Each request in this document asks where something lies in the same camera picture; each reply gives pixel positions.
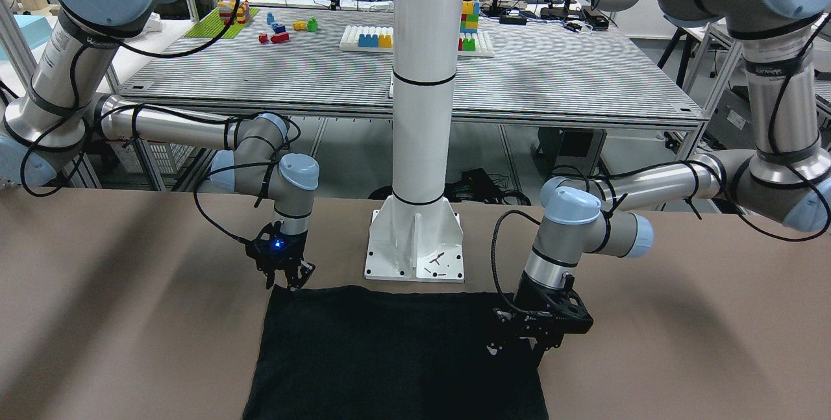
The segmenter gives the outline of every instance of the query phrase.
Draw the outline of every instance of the white wall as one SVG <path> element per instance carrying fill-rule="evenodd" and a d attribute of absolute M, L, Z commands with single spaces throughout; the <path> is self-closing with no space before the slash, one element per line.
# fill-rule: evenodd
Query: white wall
<path fill-rule="evenodd" d="M 641 0 L 618 12 L 614 19 L 629 38 L 671 38 L 675 32 L 675 26 L 664 19 L 657 0 Z"/>

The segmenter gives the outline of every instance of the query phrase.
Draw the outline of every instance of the light blue box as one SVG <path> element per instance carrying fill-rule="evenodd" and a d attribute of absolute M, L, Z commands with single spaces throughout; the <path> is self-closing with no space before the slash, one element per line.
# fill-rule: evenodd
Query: light blue box
<path fill-rule="evenodd" d="M 26 38 L 29 48 L 37 48 L 49 40 L 51 26 L 44 16 L 15 14 L 14 18 L 18 21 L 18 27 L 23 31 L 23 36 Z M 0 45 L 0 60 L 8 60 L 2 45 Z"/>

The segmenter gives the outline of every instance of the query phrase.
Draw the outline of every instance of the green lego baseplate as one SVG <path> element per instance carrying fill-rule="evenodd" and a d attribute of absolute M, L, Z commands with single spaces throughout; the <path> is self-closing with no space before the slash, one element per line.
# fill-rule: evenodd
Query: green lego baseplate
<path fill-rule="evenodd" d="M 259 8 L 250 8 L 249 13 L 251 14 L 249 23 L 251 23 L 253 18 L 259 13 Z M 247 26 L 247 23 L 233 24 L 222 38 L 235 38 L 240 32 L 243 32 L 245 26 Z M 219 18 L 219 10 L 214 9 L 214 11 L 211 11 L 205 18 L 196 23 L 184 36 L 190 36 L 190 38 L 214 38 L 222 32 L 223 27 L 225 27 L 225 23 Z"/>

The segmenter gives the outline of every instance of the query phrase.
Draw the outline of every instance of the white pole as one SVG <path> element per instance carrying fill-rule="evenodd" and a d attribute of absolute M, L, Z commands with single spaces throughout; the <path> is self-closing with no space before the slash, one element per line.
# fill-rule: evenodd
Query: white pole
<path fill-rule="evenodd" d="M 395 0 L 394 195 L 370 228 L 367 278 L 463 279 L 461 228 L 443 198 L 461 3 Z"/>

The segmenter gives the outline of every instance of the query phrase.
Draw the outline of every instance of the plastic crate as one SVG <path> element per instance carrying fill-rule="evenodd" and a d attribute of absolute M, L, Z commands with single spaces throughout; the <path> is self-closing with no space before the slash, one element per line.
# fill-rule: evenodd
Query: plastic crate
<path fill-rule="evenodd" d="M 188 159 L 193 147 L 190 145 L 169 144 L 166 142 L 147 142 L 158 170 L 165 175 L 176 175 Z M 112 150 L 116 152 L 118 160 L 127 173 L 142 173 L 142 164 L 133 145 L 124 147 L 124 142 L 110 142 Z"/>

